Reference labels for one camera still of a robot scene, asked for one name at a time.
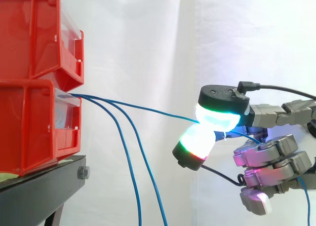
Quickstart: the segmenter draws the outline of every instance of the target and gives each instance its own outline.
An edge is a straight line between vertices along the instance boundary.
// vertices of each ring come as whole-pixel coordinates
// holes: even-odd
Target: robotic hand
[[[269,199],[274,194],[285,193],[289,188],[303,188],[298,181],[299,176],[307,189],[316,189],[316,164],[311,167],[307,153],[297,151],[298,145],[293,135],[266,141],[267,128],[285,124],[307,124],[310,133],[316,137],[316,101],[314,96],[309,95],[313,100],[297,100],[285,103],[281,107],[268,104],[250,105],[246,92],[258,89],[260,89],[260,84],[252,82],[240,82],[238,87],[204,86],[201,89],[196,115],[204,132],[214,131],[215,141],[225,137],[239,137],[240,135],[229,132],[235,126],[237,127],[234,131],[254,135],[257,143],[248,140],[234,151],[233,158],[237,166],[246,168],[243,175],[246,186],[240,193],[243,205],[256,215],[265,215],[272,210]],[[222,114],[239,115],[240,118],[236,123],[235,116],[229,117]],[[200,145],[195,145],[194,148],[187,147],[185,144],[200,143],[203,136],[196,135],[192,141],[187,140],[186,134],[183,137],[173,150],[173,154],[182,167],[198,170],[208,154],[206,157],[203,157],[205,154],[201,157],[195,154],[195,152],[200,152],[196,150]]]

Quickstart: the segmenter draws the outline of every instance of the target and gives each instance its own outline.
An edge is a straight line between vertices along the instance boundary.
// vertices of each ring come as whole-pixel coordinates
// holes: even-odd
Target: black connector
[[[241,94],[246,94],[247,91],[255,91],[260,89],[259,83],[240,81],[237,87],[237,91]]]

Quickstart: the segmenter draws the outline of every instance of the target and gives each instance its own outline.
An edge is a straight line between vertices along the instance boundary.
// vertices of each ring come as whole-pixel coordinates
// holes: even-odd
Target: blue wire
[[[159,114],[162,114],[162,115],[165,115],[165,116],[170,116],[170,117],[175,117],[175,118],[179,118],[179,119],[183,119],[183,120],[187,120],[187,121],[191,121],[191,122],[194,122],[194,123],[199,123],[197,120],[194,120],[194,119],[191,119],[191,118],[188,118],[188,117],[184,117],[184,116],[179,116],[179,115],[174,115],[174,114],[170,114],[170,113],[165,113],[165,112],[162,112],[162,111],[158,111],[158,110],[155,110],[155,109],[150,109],[150,108],[146,108],[146,107],[142,107],[142,106],[137,106],[137,105],[133,105],[133,104],[128,104],[128,103],[124,103],[124,102],[120,102],[120,101],[116,101],[116,100],[111,100],[111,99],[102,99],[102,98],[99,98],[99,97],[96,97],[96,96],[93,96],[93,95],[86,95],[84,94],[84,96],[86,97],[90,97],[90,98],[96,98],[96,99],[99,99],[99,100],[102,100],[104,102],[106,101],[109,101],[111,103],[115,103],[115,104],[121,104],[121,105],[125,105],[125,106],[129,106],[129,107],[132,107],[132,108],[137,108],[137,109],[142,109],[142,110],[147,110],[147,111],[151,111],[151,112],[154,112],[154,113],[159,113]],[[250,137],[250,136],[247,136],[243,133],[240,133],[240,132],[237,132],[237,131],[230,131],[232,133],[235,133],[235,134],[238,134],[240,136],[244,136],[254,142],[256,142],[257,144],[260,143],[260,141]]]
[[[257,143],[257,144],[261,144],[260,141],[254,139],[254,138],[252,138],[252,137],[250,137],[250,136],[247,136],[247,135],[245,135],[245,134],[243,134],[243,133],[240,133],[240,132],[237,132],[237,131],[234,131],[234,130],[231,130],[230,132],[235,133],[235,134],[240,135],[240,136],[244,136],[244,137],[246,137],[246,138],[252,140],[253,142],[255,142],[255,143]]]
[[[128,162],[128,168],[130,171],[130,176],[132,178],[132,182],[133,182],[133,186],[134,186],[134,190],[135,190],[137,209],[138,209],[138,226],[141,226],[142,225],[142,210],[141,210],[141,205],[140,205],[140,197],[139,197],[137,184],[136,184],[136,180],[135,180],[135,176],[134,176],[134,172],[133,172],[133,166],[132,166],[132,163],[130,160],[128,149],[127,149],[127,146],[126,146],[126,143],[124,140],[124,136],[123,136],[123,133],[122,133],[122,130],[121,130],[121,127],[119,125],[118,120],[114,117],[114,115],[109,110],[107,110],[103,105],[99,104],[98,102],[96,102],[92,99],[89,99],[88,97],[85,97],[84,95],[80,95],[80,94],[73,94],[73,95],[76,97],[81,97],[83,99],[86,99],[86,100],[98,105],[99,107],[101,107],[104,111],[106,111],[111,116],[111,118],[114,120],[115,124],[117,125],[118,132],[119,132],[120,138],[121,138],[123,146],[124,146],[124,150],[125,150],[125,154],[126,154],[126,158],[127,158],[127,162]]]
[[[158,111],[158,110],[155,110],[155,109],[149,109],[149,108],[145,108],[145,107],[142,107],[142,106],[137,106],[137,105],[133,105],[133,104],[123,103],[123,102],[119,102],[119,101],[115,101],[115,100],[110,100],[110,99],[107,99],[107,100],[112,102],[112,103],[115,103],[115,104],[121,104],[121,105],[129,106],[129,107],[132,107],[132,108],[143,109],[143,110],[159,113],[159,114],[162,114],[162,115],[165,115],[165,116],[175,117],[175,118],[179,118],[179,119],[183,119],[183,120],[199,123],[197,120],[194,120],[194,119],[191,119],[191,118],[187,118],[187,117],[184,117],[184,116],[173,115],[173,114],[161,112],[161,111]]]
[[[306,185],[305,185],[303,179],[302,179],[301,177],[298,177],[297,179],[300,181],[300,183],[301,183],[301,185],[302,185],[302,187],[303,187],[303,189],[304,189],[305,195],[306,195],[307,208],[308,208],[308,209],[307,209],[307,225],[310,226],[310,219],[311,219],[311,203],[310,203],[310,198],[309,198],[309,196],[308,196],[307,189],[306,189]]]
[[[188,120],[188,121],[191,121],[191,122],[195,122],[195,123],[199,123],[197,120],[194,120],[194,119],[191,119],[191,118],[187,118],[187,117],[184,117],[184,116],[179,116],[179,115],[173,115],[173,114],[170,114],[170,113],[165,113],[165,112],[161,112],[161,111],[158,111],[158,110],[155,110],[155,109],[149,109],[149,108],[146,108],[146,107],[142,107],[142,106],[137,106],[137,105],[133,105],[133,104],[128,104],[128,103],[124,103],[124,102],[120,102],[120,101],[115,101],[115,100],[110,100],[110,99],[101,99],[102,101],[106,102],[105,100],[111,102],[111,103],[116,103],[116,104],[121,104],[121,105],[125,105],[125,106],[129,106],[129,107],[132,107],[132,108],[137,108],[137,109],[143,109],[143,110],[147,110],[147,111],[151,111],[151,112],[155,112],[155,113],[159,113],[159,114],[162,114],[162,115],[165,115],[165,116],[170,116],[170,117],[175,117],[175,118],[179,118],[179,119],[183,119],[183,120]],[[243,133],[240,133],[240,132],[237,132],[237,131],[230,131],[232,133],[235,133],[235,134],[238,134],[240,136],[244,136],[254,142],[256,142],[257,144],[260,143],[260,141],[250,137],[250,136],[247,136]],[[308,196],[308,192],[307,192],[307,189],[306,189],[306,186],[305,186],[305,183],[303,182],[303,180],[298,177],[298,180],[300,181],[300,183],[302,184],[303,186],[303,189],[304,189],[304,192],[305,192],[305,195],[306,195],[306,199],[307,199],[307,205],[308,205],[308,226],[310,226],[310,216],[311,216],[311,204],[310,204],[310,198]]]
[[[100,97],[97,97],[97,96],[93,96],[93,95],[82,95],[82,96],[85,96],[85,97],[88,97],[88,98],[91,98],[91,99],[96,99],[96,100],[101,100],[101,101],[104,101],[112,106],[114,106],[115,108],[117,108],[118,110],[120,110],[124,115],[125,117],[128,119],[129,123],[132,125],[133,129],[134,129],[134,132],[135,132],[135,135],[137,137],[137,141],[138,141],[138,144],[139,144],[139,148],[140,148],[140,151],[142,153],[142,156],[143,156],[143,159],[144,159],[144,162],[145,162],[145,165],[147,167],[147,170],[148,170],[148,173],[149,173],[149,176],[152,180],[152,183],[153,183],[153,186],[154,186],[154,189],[155,189],[155,192],[156,192],[156,196],[157,196],[157,201],[158,201],[158,204],[159,204],[159,208],[160,208],[160,212],[161,212],[161,216],[162,216],[162,220],[163,220],[163,224],[165,226],[168,226],[168,223],[167,223],[167,219],[166,219],[166,216],[165,216],[165,213],[164,213],[164,209],[163,209],[163,205],[162,205],[162,202],[161,202],[161,198],[160,198],[160,194],[159,194],[159,190],[158,190],[158,187],[157,187],[157,184],[155,182],[155,179],[154,179],[154,176],[153,176],[153,173],[150,169],[150,166],[149,166],[149,163],[147,161],[147,157],[145,155],[145,152],[144,152],[144,149],[143,149],[143,146],[142,146],[142,143],[141,143],[141,140],[140,140],[140,137],[139,137],[139,134],[138,134],[138,131],[136,129],[136,126],[134,125],[132,119],[129,117],[129,115],[122,109],[120,108],[119,106],[115,105],[113,102],[109,101],[109,100],[106,100],[106,99],[102,99]]]

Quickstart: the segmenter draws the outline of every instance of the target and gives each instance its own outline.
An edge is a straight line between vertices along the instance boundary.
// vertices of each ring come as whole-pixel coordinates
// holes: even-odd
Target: white backdrop
[[[316,94],[315,0],[196,0],[199,85],[237,85],[240,80],[293,87]],[[249,93],[251,103],[281,105],[301,97],[278,91]],[[316,140],[301,126],[274,128],[271,136],[294,134],[314,163]],[[236,178],[242,168],[233,151],[245,139],[216,143],[206,165]],[[193,194],[195,226],[307,225],[303,190],[271,199],[273,212],[259,217],[246,211],[239,188],[207,171],[198,171]],[[311,225],[315,225],[315,193]]]
[[[62,0],[84,31],[85,82],[78,93],[193,117],[194,0]],[[172,155],[190,125],[124,108],[135,122],[170,225],[191,225],[190,181]],[[143,225],[162,219],[135,134],[115,110],[130,151],[141,196]],[[99,107],[83,102],[82,151],[90,179],[64,207],[62,226],[136,226],[137,205],[119,133]]]
[[[316,0],[62,1],[85,32],[85,85],[77,92],[189,117],[205,84],[249,80],[312,92]],[[299,98],[277,91],[249,96],[254,104],[280,105]],[[255,216],[242,205],[239,188],[203,169],[196,173],[177,165],[171,151],[189,123],[125,109],[139,130],[169,225],[306,224],[302,190],[274,196],[274,212]],[[143,225],[160,226],[158,204],[134,133],[121,114],[114,114],[130,150]],[[80,153],[87,155],[91,176],[65,204],[61,226],[135,226],[136,200],[115,124],[88,102],[83,103],[82,115]],[[307,150],[314,162],[316,141],[304,128],[277,128],[271,135],[287,133],[295,134],[300,149]],[[205,164],[236,177],[242,169],[233,162],[233,150],[244,141],[216,143]]]

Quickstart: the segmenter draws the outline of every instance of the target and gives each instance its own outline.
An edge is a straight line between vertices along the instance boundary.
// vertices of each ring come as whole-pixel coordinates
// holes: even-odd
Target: green light
[[[197,104],[196,116],[199,123],[214,131],[229,132],[239,123],[240,115],[220,113],[203,108]]]
[[[214,131],[201,124],[194,124],[181,136],[180,143],[196,157],[206,159],[215,144]]]

